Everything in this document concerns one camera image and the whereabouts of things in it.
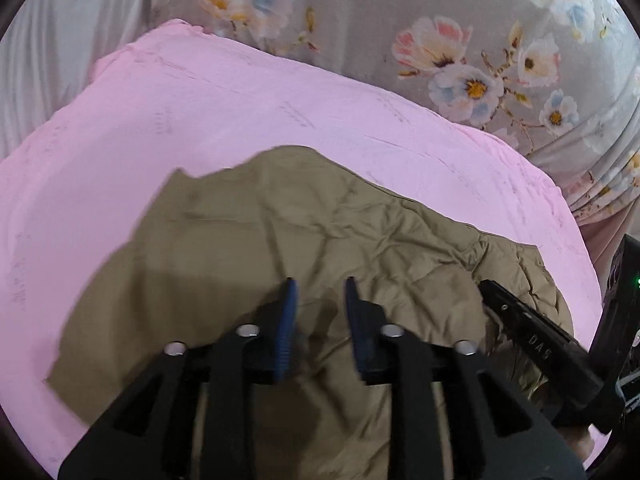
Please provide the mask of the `person's right hand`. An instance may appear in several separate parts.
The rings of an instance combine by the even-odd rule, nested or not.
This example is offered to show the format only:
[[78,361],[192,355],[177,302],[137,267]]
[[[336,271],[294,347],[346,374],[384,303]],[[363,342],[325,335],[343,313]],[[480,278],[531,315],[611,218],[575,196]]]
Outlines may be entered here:
[[594,441],[588,427],[559,428],[567,445],[572,449],[579,460],[584,464],[594,450]]

